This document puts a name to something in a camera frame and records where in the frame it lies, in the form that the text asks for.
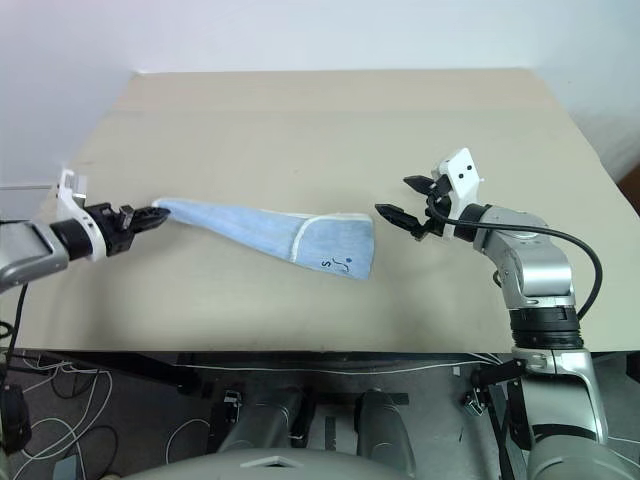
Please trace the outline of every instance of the beige table surface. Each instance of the beige table surface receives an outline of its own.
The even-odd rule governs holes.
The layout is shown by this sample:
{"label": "beige table surface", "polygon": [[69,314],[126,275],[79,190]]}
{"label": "beige table surface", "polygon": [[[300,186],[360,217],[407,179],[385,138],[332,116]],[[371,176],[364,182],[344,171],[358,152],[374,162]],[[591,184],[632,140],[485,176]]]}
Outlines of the beige table surface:
{"label": "beige table surface", "polygon": [[[402,183],[467,146],[481,202],[536,213],[599,253],[583,321],[595,351],[638,349],[640,222],[542,81],[522,70],[154,74],[133,78],[71,162],[89,204],[160,196],[374,219],[371,277],[318,273],[167,223],[130,252],[35,282],[19,346],[81,350],[508,351],[491,262],[414,241],[374,203],[415,214]],[[53,219],[53,196],[44,216]],[[578,304],[593,272],[561,241]],[[5,297],[13,314],[17,292]]]}

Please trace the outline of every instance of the floor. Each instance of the floor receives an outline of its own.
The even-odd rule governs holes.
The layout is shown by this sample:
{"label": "floor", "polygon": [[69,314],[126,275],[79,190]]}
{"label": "floor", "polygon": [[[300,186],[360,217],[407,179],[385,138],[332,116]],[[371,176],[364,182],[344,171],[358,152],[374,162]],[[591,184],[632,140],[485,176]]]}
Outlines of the floor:
{"label": "floor", "polygon": [[[394,364],[394,369],[422,367],[426,364],[423,361],[403,362],[401,365]],[[467,389],[466,375],[471,368],[462,366],[460,376],[456,376],[451,367],[357,376],[211,370],[203,373],[207,380],[215,382],[217,388],[244,383],[249,401],[256,392],[265,388],[300,384],[313,385],[320,392],[361,393],[370,388],[381,388],[392,393],[407,393],[409,405],[400,406],[399,409],[416,456],[418,478],[495,480],[498,478],[497,448],[488,415],[471,417],[459,407],[457,401]],[[596,372],[607,410],[610,435],[640,439],[640,412],[637,409],[640,384],[624,374],[624,356],[599,359]],[[54,379],[56,388],[60,392],[71,392],[74,377],[74,374],[59,371]],[[78,379],[78,388],[92,378],[86,374],[78,377],[81,377]],[[10,379],[11,383],[27,388],[46,378],[12,372]],[[119,445],[111,472],[126,476],[162,465],[165,462],[167,440],[178,426],[192,418],[209,420],[211,417],[209,399],[180,395],[174,388],[119,374],[113,374],[112,379],[109,402],[95,423],[111,425],[118,434]],[[54,395],[50,383],[25,393],[32,423],[47,417],[58,417],[75,425],[83,416],[90,390],[75,399],[63,400]],[[108,387],[109,379],[106,375],[100,375],[87,419],[95,416],[106,398]],[[356,436],[353,432],[353,407],[350,405],[318,407],[311,427],[309,447],[324,448],[327,416],[336,418],[337,450],[354,453]],[[34,429],[28,450],[32,453],[40,451],[67,432],[62,424],[46,422]],[[187,426],[172,443],[171,461],[203,454],[208,433],[206,426],[201,423]],[[97,480],[114,452],[113,434],[108,430],[96,430],[84,437],[81,445],[86,478]],[[611,446],[638,461],[640,444],[612,440]],[[32,462],[18,478],[51,479],[54,463],[61,457]],[[10,458],[14,472],[25,460],[22,453]]]}

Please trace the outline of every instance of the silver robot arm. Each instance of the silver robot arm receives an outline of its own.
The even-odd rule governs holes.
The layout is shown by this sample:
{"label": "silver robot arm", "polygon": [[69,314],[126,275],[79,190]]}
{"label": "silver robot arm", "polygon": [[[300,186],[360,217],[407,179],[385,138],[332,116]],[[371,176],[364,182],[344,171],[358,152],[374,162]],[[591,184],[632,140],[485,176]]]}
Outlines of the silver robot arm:
{"label": "silver robot arm", "polygon": [[[508,381],[510,433],[520,448],[531,451],[528,478],[640,478],[637,467],[606,446],[604,408],[580,336],[579,317],[593,303],[601,281],[593,250],[575,237],[548,230],[539,217],[478,204],[481,179],[466,148],[441,162],[432,175],[405,178],[427,196],[424,225],[393,205],[376,209],[418,240],[428,233],[460,238],[495,264],[494,280],[511,319],[514,359],[474,372],[471,381],[477,391]],[[597,264],[596,284],[581,313],[575,310],[569,261],[551,242],[551,233],[578,243]]]}
{"label": "silver robot arm", "polygon": [[[58,221],[51,225],[0,220],[0,294],[20,285],[26,288],[28,282],[66,269],[73,260],[97,261],[127,251],[135,235],[158,227],[170,213],[164,208],[134,210],[128,205],[115,212],[109,203],[85,207],[85,183],[72,171],[63,171],[57,192]],[[5,382],[18,325],[17,322],[14,326],[5,322],[0,325],[3,327],[0,336],[11,337],[9,348],[0,357],[0,479],[3,479],[9,478],[6,455],[28,443],[31,427],[22,389]]]}

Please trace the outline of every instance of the blue towel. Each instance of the blue towel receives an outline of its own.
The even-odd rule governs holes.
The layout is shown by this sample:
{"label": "blue towel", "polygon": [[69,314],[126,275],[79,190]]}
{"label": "blue towel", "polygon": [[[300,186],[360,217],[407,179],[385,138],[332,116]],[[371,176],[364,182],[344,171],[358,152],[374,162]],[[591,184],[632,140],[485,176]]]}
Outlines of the blue towel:
{"label": "blue towel", "polygon": [[373,260],[373,222],[361,213],[305,215],[161,198],[169,218],[207,228],[303,267],[366,279]]}

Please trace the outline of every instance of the printed logo on towel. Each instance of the printed logo on towel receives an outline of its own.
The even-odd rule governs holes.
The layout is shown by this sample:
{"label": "printed logo on towel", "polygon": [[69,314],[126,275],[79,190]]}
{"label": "printed logo on towel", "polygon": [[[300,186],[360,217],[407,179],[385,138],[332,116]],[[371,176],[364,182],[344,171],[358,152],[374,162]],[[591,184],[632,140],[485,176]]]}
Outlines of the printed logo on towel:
{"label": "printed logo on towel", "polygon": [[352,261],[353,260],[351,260],[350,257],[345,258],[344,262],[340,262],[336,260],[335,257],[331,257],[331,261],[324,260],[320,265],[322,265],[325,268],[332,268],[333,270],[338,270],[343,273],[349,273],[348,264],[351,263]]}

